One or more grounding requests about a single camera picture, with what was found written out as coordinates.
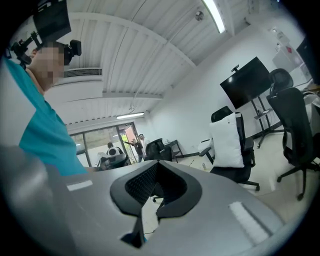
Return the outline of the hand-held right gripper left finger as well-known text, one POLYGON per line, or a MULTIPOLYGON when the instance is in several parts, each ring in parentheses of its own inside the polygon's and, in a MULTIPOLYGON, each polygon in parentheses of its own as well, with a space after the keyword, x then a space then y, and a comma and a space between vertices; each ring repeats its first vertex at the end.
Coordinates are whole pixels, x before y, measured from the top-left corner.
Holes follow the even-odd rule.
POLYGON ((158 249, 144 242, 143 205, 115 183, 155 164, 152 160, 65 177, 66 218, 79 256, 159 256, 158 249))

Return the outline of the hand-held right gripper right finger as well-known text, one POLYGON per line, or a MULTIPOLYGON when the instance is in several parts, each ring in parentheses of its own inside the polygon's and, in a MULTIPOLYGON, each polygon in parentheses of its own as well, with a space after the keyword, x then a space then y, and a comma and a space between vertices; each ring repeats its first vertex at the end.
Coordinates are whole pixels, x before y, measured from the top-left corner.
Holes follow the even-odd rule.
POLYGON ((147 256, 231 256, 253 243, 229 205, 241 202, 259 223, 274 235, 282 219, 256 196, 234 181, 187 165, 170 163, 198 180, 202 196, 186 215, 161 219, 147 241, 147 256))

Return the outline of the white pillow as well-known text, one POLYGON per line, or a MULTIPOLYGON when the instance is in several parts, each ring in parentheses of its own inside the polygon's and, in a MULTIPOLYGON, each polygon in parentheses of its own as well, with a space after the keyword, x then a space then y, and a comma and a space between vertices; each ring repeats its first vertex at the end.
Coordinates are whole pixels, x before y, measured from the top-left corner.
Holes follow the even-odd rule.
POLYGON ((219 168, 243 168, 244 161, 236 113, 209 124, 214 150, 213 166, 219 168))

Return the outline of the black television stand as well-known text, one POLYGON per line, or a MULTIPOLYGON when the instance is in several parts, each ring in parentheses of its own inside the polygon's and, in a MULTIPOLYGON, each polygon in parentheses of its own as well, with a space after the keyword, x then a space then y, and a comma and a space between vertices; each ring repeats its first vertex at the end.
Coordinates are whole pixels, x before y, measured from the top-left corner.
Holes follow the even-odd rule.
POLYGON ((269 117, 268 115, 273 112, 273 109, 272 108, 268 108, 266 109, 265 106, 264 106, 264 103, 261 99, 260 96, 257 97, 259 103, 260 103, 260 109, 258 109, 257 105, 255 104, 255 101, 252 99, 250 102, 255 110, 255 113, 256 113, 256 116, 254 117, 256 120, 259 121, 259 124, 260 124, 260 127, 261 127, 261 132, 260 132, 260 140, 258 142, 258 146, 257 148, 260 149, 264 140, 265 140, 265 137, 269 134, 279 134, 279 133, 283 133, 285 130, 284 129, 279 129, 279 127, 282 125, 281 122, 279 123, 279 125, 277 126, 272 126, 271 125, 271 122, 269 120, 269 117), (264 127, 264 123, 263 123, 263 118, 265 118, 266 120, 266 124, 267 124, 267 127, 264 127))

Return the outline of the black office chair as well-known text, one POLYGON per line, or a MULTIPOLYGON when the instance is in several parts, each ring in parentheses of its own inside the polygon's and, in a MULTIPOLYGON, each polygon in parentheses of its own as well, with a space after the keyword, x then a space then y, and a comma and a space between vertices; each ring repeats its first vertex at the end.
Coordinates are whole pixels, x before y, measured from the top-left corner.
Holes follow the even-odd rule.
POLYGON ((145 161, 148 160, 164 160, 172 161, 172 150, 169 145, 164 145, 163 139, 159 138, 151 141, 145 148, 145 161))
POLYGON ((301 201, 306 191, 307 170, 320 172, 320 165, 313 164, 320 158, 320 133, 312 134, 303 94, 294 87, 290 73, 277 68, 271 71, 269 80, 271 86, 266 98, 283 126, 283 155, 293 166, 280 175, 277 182, 301 170, 302 192, 297 195, 301 201))
POLYGON ((129 157, 122 153, 118 155, 106 155, 102 156, 99 159, 97 170, 98 171, 107 171, 117 168, 122 168, 129 165, 129 157))
MULTIPOLYGON (((239 134, 239 142, 241 146, 241 155, 243 157, 244 167, 213 167, 210 171, 212 174, 223 176, 238 184, 250 185, 255 187, 255 191, 260 191, 260 184, 257 182, 249 181, 251 170, 256 165, 254 154, 254 140, 249 137, 246 138, 244 120, 240 112, 232 112, 228 106, 224 106, 211 115, 211 122, 217 122, 227 117, 230 114, 235 114, 237 131, 239 134)), ((214 163, 214 157, 211 156, 210 150, 214 149, 212 139, 206 139, 200 142, 198 146, 199 156, 207 156, 211 164, 214 163)))

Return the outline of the glass sliding door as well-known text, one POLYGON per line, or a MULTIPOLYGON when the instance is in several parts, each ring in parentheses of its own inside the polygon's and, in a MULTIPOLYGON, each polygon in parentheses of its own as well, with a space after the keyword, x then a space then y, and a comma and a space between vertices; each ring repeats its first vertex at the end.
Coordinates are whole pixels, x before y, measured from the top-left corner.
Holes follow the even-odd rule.
POLYGON ((108 143, 112 143, 127 154, 129 164, 138 162, 134 147, 127 144, 138 138, 133 122, 76 133, 71 138, 76 144, 77 158, 84 167, 96 167, 98 153, 106 153, 108 143))

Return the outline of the long ceiling light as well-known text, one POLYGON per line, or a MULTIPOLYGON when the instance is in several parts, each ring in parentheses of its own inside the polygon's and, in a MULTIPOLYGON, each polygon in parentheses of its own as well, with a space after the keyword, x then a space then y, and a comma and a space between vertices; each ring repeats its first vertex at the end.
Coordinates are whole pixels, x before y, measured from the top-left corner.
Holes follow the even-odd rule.
POLYGON ((211 15, 217 30, 220 34, 224 33, 226 28, 222 19, 222 16, 218 10, 218 7, 214 0, 201 0, 211 15))
POLYGON ((129 113, 124 115, 119 115, 116 117, 117 120, 124 120, 124 119, 132 119, 132 118, 139 118, 142 117, 145 113, 138 112, 138 113, 129 113))

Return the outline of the small black table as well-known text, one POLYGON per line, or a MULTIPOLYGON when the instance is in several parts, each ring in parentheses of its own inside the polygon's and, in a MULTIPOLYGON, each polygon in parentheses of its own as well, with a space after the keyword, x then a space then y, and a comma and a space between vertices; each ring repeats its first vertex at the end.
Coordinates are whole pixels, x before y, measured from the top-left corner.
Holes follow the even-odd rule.
POLYGON ((170 147, 172 159, 177 163, 178 159, 185 157, 177 140, 167 141, 167 143, 165 143, 164 145, 170 147))

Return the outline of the white ceiling air conditioner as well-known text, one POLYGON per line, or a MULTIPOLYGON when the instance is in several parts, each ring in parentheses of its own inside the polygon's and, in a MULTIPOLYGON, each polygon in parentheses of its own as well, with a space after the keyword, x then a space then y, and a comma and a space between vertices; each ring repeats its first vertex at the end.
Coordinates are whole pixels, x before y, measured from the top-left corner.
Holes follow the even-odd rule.
POLYGON ((104 82, 100 68, 74 68, 64 72, 44 98, 51 104, 66 103, 103 96, 104 82))

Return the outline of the large black television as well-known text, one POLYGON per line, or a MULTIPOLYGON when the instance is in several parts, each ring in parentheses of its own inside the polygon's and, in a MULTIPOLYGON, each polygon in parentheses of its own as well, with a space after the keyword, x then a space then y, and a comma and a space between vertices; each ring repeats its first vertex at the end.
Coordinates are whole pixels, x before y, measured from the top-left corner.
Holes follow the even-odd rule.
POLYGON ((252 101, 271 87, 270 72, 258 57, 220 83, 235 109, 252 101))

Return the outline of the light grey cabinet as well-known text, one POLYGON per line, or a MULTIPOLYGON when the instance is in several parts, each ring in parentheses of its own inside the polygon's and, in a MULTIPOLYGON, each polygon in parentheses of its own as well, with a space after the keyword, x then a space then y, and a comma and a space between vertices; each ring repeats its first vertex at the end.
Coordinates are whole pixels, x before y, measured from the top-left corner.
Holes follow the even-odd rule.
POLYGON ((275 54, 272 62, 278 69, 284 69, 291 73, 303 63, 299 54, 290 45, 281 46, 275 54))

